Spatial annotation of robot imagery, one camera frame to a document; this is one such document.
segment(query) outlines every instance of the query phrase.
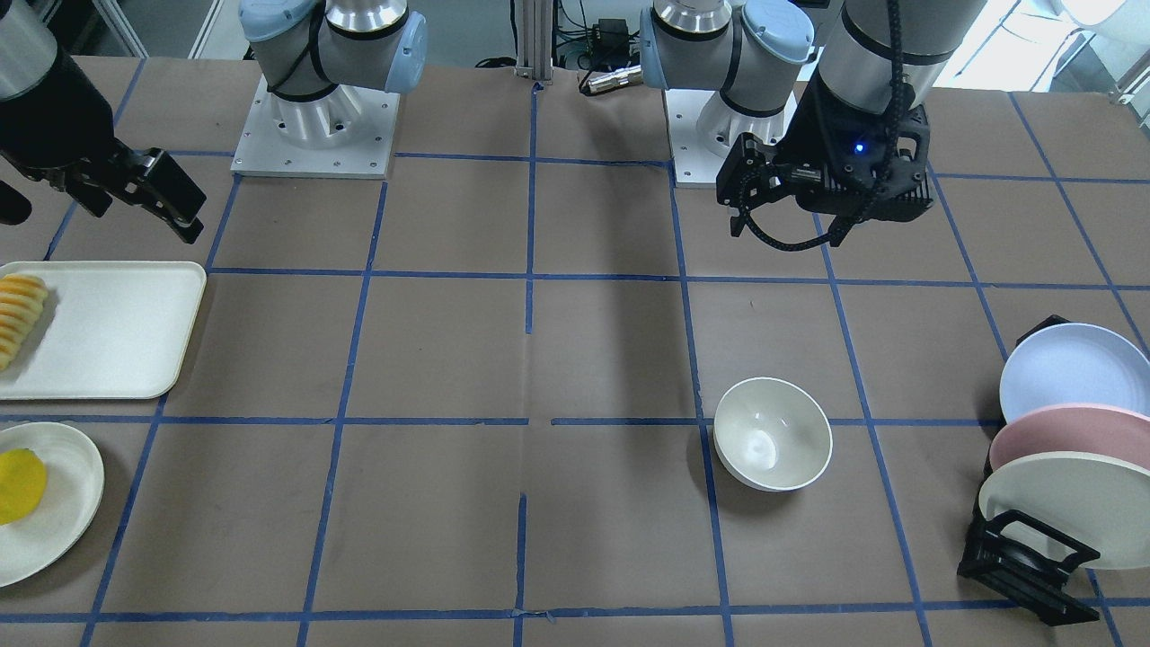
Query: blue joint cap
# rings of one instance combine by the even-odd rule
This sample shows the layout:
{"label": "blue joint cap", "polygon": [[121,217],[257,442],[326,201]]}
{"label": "blue joint cap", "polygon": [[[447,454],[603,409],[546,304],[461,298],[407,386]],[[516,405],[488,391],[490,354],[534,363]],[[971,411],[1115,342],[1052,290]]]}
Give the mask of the blue joint cap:
{"label": "blue joint cap", "polygon": [[391,60],[391,69],[388,70],[388,80],[383,84],[384,92],[406,94],[420,83],[423,76],[423,66],[428,60],[428,21],[423,14],[412,11],[407,16],[407,24],[399,36],[399,46],[396,47],[396,56]]}
{"label": "blue joint cap", "polygon": [[270,40],[307,20],[320,0],[241,0],[239,24],[248,43]]}
{"label": "blue joint cap", "polygon": [[814,45],[811,18],[787,0],[747,0],[743,23],[759,45],[789,63],[805,63]]}
{"label": "blue joint cap", "polygon": [[667,76],[659,61],[659,43],[654,39],[654,23],[651,9],[639,13],[639,66],[643,68],[643,84],[659,90],[669,90]]}

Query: white mounting plate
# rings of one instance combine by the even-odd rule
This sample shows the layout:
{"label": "white mounting plate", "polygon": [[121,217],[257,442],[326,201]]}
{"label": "white mounting plate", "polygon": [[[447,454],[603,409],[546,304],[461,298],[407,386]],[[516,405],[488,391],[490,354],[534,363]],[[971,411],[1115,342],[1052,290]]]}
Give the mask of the white mounting plate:
{"label": "white mounting plate", "polygon": [[[667,108],[667,133],[670,136],[670,153],[675,160],[675,184],[685,188],[713,188],[715,176],[723,157],[712,153],[703,144],[696,124],[703,106],[714,94],[714,90],[667,90],[664,105]],[[783,132],[790,124],[798,102],[795,94],[787,98],[783,108]]]}
{"label": "white mounting plate", "polygon": [[244,131],[231,160],[232,172],[259,177],[343,177],[386,179],[399,94],[356,87],[363,116],[348,144],[335,148],[301,148],[279,133],[269,108],[267,80],[260,77]]}

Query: grid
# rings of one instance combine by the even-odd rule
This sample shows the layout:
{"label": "grid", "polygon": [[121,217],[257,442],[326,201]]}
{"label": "grid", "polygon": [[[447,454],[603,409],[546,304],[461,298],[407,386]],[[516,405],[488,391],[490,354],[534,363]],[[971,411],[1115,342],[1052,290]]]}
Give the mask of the grid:
{"label": "grid", "polygon": [[[145,70],[145,62],[136,67],[135,74],[132,75],[131,82],[124,92],[123,100],[118,109],[115,113],[115,118],[118,122],[123,115],[129,101],[132,98],[133,91],[137,87],[140,75]],[[186,623],[186,622],[204,622],[204,623],[289,623],[294,625],[297,629],[294,631],[294,640],[299,647],[308,645],[309,634],[312,629],[316,623],[337,623],[337,622],[354,622],[354,621],[501,621],[512,624],[512,644],[514,646],[520,646],[524,644],[524,627],[530,623],[547,623],[555,622],[561,618],[672,618],[672,617],[707,617],[718,618],[722,624],[722,637],[724,644],[728,646],[734,646],[737,644],[754,644],[753,639],[747,639],[743,637],[742,633],[736,630],[736,619],[744,617],[767,617],[767,616],[814,616],[814,615],[833,615],[833,616],[850,616],[858,617],[858,615],[869,615],[869,614],[913,614],[917,623],[918,632],[923,645],[934,645],[935,640],[931,636],[931,623],[930,613],[937,611],[977,611],[988,609],[1006,609],[1011,608],[1013,604],[1009,601],[1003,600],[948,600],[948,599],[929,599],[923,596],[920,587],[920,578],[915,571],[914,560],[912,559],[912,550],[910,541],[907,539],[907,533],[905,530],[905,517],[900,513],[899,501],[896,498],[896,486],[892,484],[891,478],[891,462],[888,459],[888,453],[890,450],[889,445],[881,442],[881,430],[884,428],[915,428],[915,429],[941,429],[941,428],[988,428],[998,424],[997,418],[942,418],[942,417],[927,417],[927,418],[894,418],[894,417],[881,417],[875,415],[872,409],[871,399],[868,399],[867,385],[864,380],[864,370],[861,368],[862,361],[860,361],[859,353],[857,353],[857,340],[856,336],[852,334],[854,330],[851,328],[851,323],[848,316],[848,311],[851,309],[850,305],[844,298],[843,288],[851,286],[891,286],[891,287],[929,287],[929,288],[973,288],[976,294],[979,302],[981,303],[982,310],[986,316],[987,325],[992,333],[998,354],[1002,360],[1005,360],[1009,353],[1009,346],[1004,342],[1004,333],[999,330],[998,322],[996,321],[995,314],[991,308],[990,299],[988,298],[988,288],[1005,288],[1005,290],[1083,290],[1083,291],[1096,291],[1109,293],[1118,307],[1121,310],[1121,315],[1125,317],[1133,332],[1137,345],[1142,348],[1143,353],[1147,353],[1147,342],[1142,336],[1140,328],[1137,326],[1137,321],[1135,315],[1132,313],[1130,308],[1126,302],[1125,294],[1144,292],[1150,290],[1150,285],[1144,283],[1117,283],[1112,279],[1111,272],[1104,264],[1102,255],[1099,255],[1095,242],[1088,232],[1087,226],[1083,224],[1079,213],[1075,210],[1075,206],[1066,191],[1067,184],[1101,184],[1101,185],[1150,185],[1150,179],[1137,179],[1137,178],[1101,178],[1101,177],[1060,177],[1056,174],[1053,165],[1046,156],[1042,144],[1040,143],[1034,129],[1027,120],[1027,116],[1019,105],[1018,99],[1011,94],[1010,101],[1014,107],[1018,118],[1022,126],[1025,128],[1030,141],[1033,143],[1035,149],[1042,159],[1048,175],[1046,176],[1029,176],[1029,175],[982,175],[982,174],[961,174],[961,172],[936,172],[934,168],[929,169],[929,175],[931,183],[935,187],[940,210],[945,215],[945,221],[950,228],[954,240],[958,245],[961,260],[968,272],[968,279],[959,280],[944,280],[944,279],[888,279],[888,278],[851,278],[851,277],[839,277],[836,275],[835,262],[833,254],[827,248],[822,248],[822,262],[826,270],[826,277],[810,277],[810,276],[724,276],[724,275],[693,275],[688,270],[688,259],[684,245],[683,225],[681,222],[681,213],[678,200],[676,198],[676,188],[674,185],[674,171],[672,164],[667,160],[595,160],[595,159],[570,159],[570,157],[558,157],[558,156],[543,156],[538,154],[538,122],[539,122],[539,97],[547,90],[544,90],[542,85],[535,85],[530,87],[529,94],[527,93],[528,86],[523,86],[523,99],[530,101],[530,144],[529,152],[527,155],[484,155],[484,154],[466,154],[466,153],[424,153],[424,152],[411,152],[401,151],[397,153],[397,157],[401,159],[432,159],[432,160],[466,160],[466,161],[514,161],[514,162],[526,162],[528,164],[528,223],[527,223],[527,257],[524,263],[524,270],[522,272],[508,272],[508,271],[436,271],[436,270],[392,270],[392,269],[378,269],[375,267],[376,256],[381,242],[381,231],[386,217],[386,201],[388,201],[388,185],[384,184],[377,199],[375,217],[371,229],[370,245],[367,251],[366,262],[362,269],[332,269],[332,268],[286,268],[286,267],[228,267],[218,265],[216,263],[217,252],[220,249],[221,242],[224,238],[225,229],[229,224],[229,218],[232,213],[232,207],[236,203],[237,195],[239,193],[244,179],[240,177],[235,177],[231,184],[230,192],[227,198],[227,202],[223,207],[220,224],[215,231],[213,238],[212,247],[207,256],[205,267],[209,274],[213,275],[290,275],[290,276],[315,276],[315,277],[327,277],[327,276],[343,276],[347,278],[359,278],[360,286],[358,292],[356,308],[354,314],[354,323],[351,333],[351,342],[347,349],[347,361],[346,370],[344,373],[338,411],[335,417],[250,417],[250,416],[174,416],[166,414],[166,407],[168,403],[168,396],[162,396],[155,405],[155,409],[150,415],[103,415],[103,414],[67,414],[67,415],[29,415],[24,413],[5,413],[0,415],[0,421],[6,422],[17,422],[17,421],[67,421],[75,423],[113,423],[113,424],[140,424],[147,425],[147,434],[143,444],[143,448],[139,455],[139,462],[135,468],[135,472],[131,476],[131,484],[128,491],[128,496],[123,507],[122,516],[120,523],[117,524],[117,530],[112,542],[110,550],[107,556],[107,562],[102,571],[102,576],[99,581],[99,586],[95,591],[94,600],[89,613],[0,613],[0,634],[5,624],[9,626],[16,625],[56,625],[67,624],[83,626],[83,633],[79,638],[79,645],[82,647],[87,647],[93,641],[93,636],[95,630],[100,625],[109,624],[126,624],[126,623]],[[230,157],[230,151],[172,151],[176,155],[182,156],[220,156]],[[667,192],[669,197],[670,207],[670,221],[674,234],[674,252],[675,262],[677,264],[676,274],[589,274],[589,272],[539,272],[536,271],[535,254],[536,254],[536,184],[537,184],[537,170],[543,164],[577,164],[577,165],[595,165],[595,167],[628,167],[628,165],[639,165],[639,167],[656,167],[664,169],[667,177]],[[975,268],[975,262],[972,260],[971,253],[968,253],[967,246],[964,242],[963,233],[960,231],[959,222],[951,208],[950,201],[946,197],[946,191],[944,190],[941,179],[983,179],[994,182],[1022,182],[1022,183],[1044,183],[1052,184],[1065,203],[1068,210],[1074,226],[1076,228],[1079,234],[1081,236],[1084,245],[1087,246],[1090,257],[1096,263],[1098,271],[1101,272],[1103,280],[1099,283],[1033,283],[1033,282],[984,282],[980,279],[979,274]],[[45,260],[52,259],[53,254],[56,252],[57,246],[63,238],[66,230],[72,221],[72,215],[75,213],[76,205],[72,203],[68,207],[64,216],[60,223],[59,229],[55,231],[47,246],[44,254]],[[821,233],[822,221],[818,214],[812,216],[813,228]],[[531,526],[529,524],[530,518],[530,501],[527,494],[521,493],[518,498],[516,506],[516,532],[515,532],[515,596],[513,604],[509,608],[471,608],[471,609],[379,609],[379,610],[363,610],[363,609],[347,609],[347,610],[321,610],[316,609],[316,591],[321,577],[321,570],[323,564],[323,555],[327,549],[327,539],[329,530],[329,521],[332,509],[332,500],[336,492],[336,479],[340,470],[340,457],[342,447],[345,438],[345,430],[352,426],[393,426],[393,428],[412,428],[412,426],[471,426],[471,425],[489,425],[489,426],[501,426],[501,428],[522,428],[529,429],[534,423],[532,418],[529,417],[394,417],[394,418],[382,418],[382,417],[365,417],[365,416],[351,416],[348,415],[350,401],[352,398],[353,384],[355,379],[356,370],[356,359],[360,355],[360,344],[361,333],[363,331],[363,322],[366,311],[368,309],[369,296],[371,284],[377,278],[454,278],[454,279],[493,279],[493,280],[512,280],[516,283],[522,283],[524,286],[524,311],[526,318],[523,322],[523,331],[526,334],[531,336],[537,333],[536,330],[536,286],[539,283],[551,283],[551,282],[585,282],[585,280],[607,280],[607,282],[657,282],[657,283],[677,283],[678,292],[682,301],[682,313],[683,321],[682,325],[685,332],[685,344],[687,344],[687,357],[689,362],[689,373],[692,388],[693,399],[693,416],[682,416],[682,417],[553,417],[545,424],[553,428],[600,428],[600,426],[619,426],[619,428],[688,428],[693,430],[692,433],[697,432],[697,445],[700,455],[704,457],[702,463],[702,470],[704,475],[705,483],[705,494],[706,503],[708,510],[710,521],[710,534],[712,546],[710,547],[707,559],[713,560],[714,572],[713,577],[715,579],[715,586],[718,590],[718,604],[695,604],[695,606],[677,606],[677,607],[650,607],[650,606],[637,606],[637,607],[614,607],[614,606],[603,606],[603,607],[557,607],[547,608],[545,610],[535,610],[527,607],[529,602],[526,599],[527,585],[531,578],[531,572],[527,568],[528,554],[532,548],[531,534],[529,531]],[[722,529],[722,515],[720,507],[720,494],[719,487],[716,486],[716,473],[714,469],[714,461],[711,460],[713,454],[712,439],[710,425],[713,423],[711,418],[706,416],[706,409],[704,405],[704,385],[700,378],[699,368],[699,352],[696,347],[696,330],[697,322],[695,314],[692,313],[692,287],[697,285],[715,285],[715,284],[777,284],[777,285],[825,285],[829,288],[831,294],[834,311],[837,316],[837,325],[839,333],[842,336],[843,344],[845,345],[846,357],[849,360],[849,367],[851,372],[851,378],[853,380],[853,386],[857,392],[858,402],[861,410],[860,417],[838,417],[833,418],[831,424],[837,428],[862,428],[866,432],[866,441],[869,445],[869,449],[873,454],[873,460],[875,468],[877,469],[879,479],[882,485],[882,493],[885,500],[885,504],[889,513],[889,524],[894,529],[895,538],[898,544],[898,553],[902,560],[903,568],[905,570],[905,579],[910,591],[910,601],[905,602],[885,602],[885,601],[873,601],[873,602],[845,602],[845,603],[770,603],[770,604],[737,604],[731,602],[731,594],[729,593],[728,583],[728,570],[727,570],[727,556],[724,555],[724,541],[723,541],[723,529]],[[152,454],[152,448],[156,439],[158,431],[161,425],[279,425],[279,426],[332,426],[332,440],[330,445],[330,457],[327,467],[327,476],[324,479],[324,490],[322,496],[321,513],[319,518],[319,525],[315,533],[314,550],[312,552],[310,563],[307,571],[307,585],[304,598],[302,608],[292,611],[248,611],[248,613],[236,613],[236,611],[214,611],[214,610],[202,610],[202,611],[163,611],[163,613],[120,613],[120,611],[107,611],[103,609],[103,603],[108,594],[109,586],[112,584],[113,577],[115,575],[117,560],[120,556],[121,548],[124,542],[125,533],[128,532],[131,522],[133,508],[139,495],[145,471],[148,465],[148,460]],[[1122,636],[1119,631],[1119,623],[1116,622],[1112,609],[1117,608],[1145,608],[1150,607],[1150,598],[1147,596],[1107,596],[1103,592],[1103,587],[1099,584],[1098,578],[1092,571],[1088,572],[1089,585],[1092,591],[1092,595],[1083,596],[1087,603],[1098,608],[1105,619],[1106,629],[1109,630],[1110,639],[1116,646],[1124,645]],[[1130,644],[1130,636],[1127,636],[1127,644]]]}

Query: pink plate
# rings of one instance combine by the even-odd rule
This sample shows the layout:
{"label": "pink plate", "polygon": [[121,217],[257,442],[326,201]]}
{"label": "pink plate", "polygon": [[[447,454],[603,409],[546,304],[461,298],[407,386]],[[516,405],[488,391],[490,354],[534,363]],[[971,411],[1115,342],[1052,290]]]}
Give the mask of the pink plate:
{"label": "pink plate", "polygon": [[990,467],[1046,452],[1099,454],[1150,470],[1150,418],[1105,405],[1035,409],[998,432]]}

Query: bread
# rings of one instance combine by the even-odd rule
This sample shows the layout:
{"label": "bread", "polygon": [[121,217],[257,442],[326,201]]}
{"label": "bread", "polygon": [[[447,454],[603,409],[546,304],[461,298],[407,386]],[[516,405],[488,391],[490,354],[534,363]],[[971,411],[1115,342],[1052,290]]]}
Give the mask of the bread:
{"label": "bread", "polygon": [[30,274],[0,277],[0,371],[12,364],[44,311],[48,288]]}

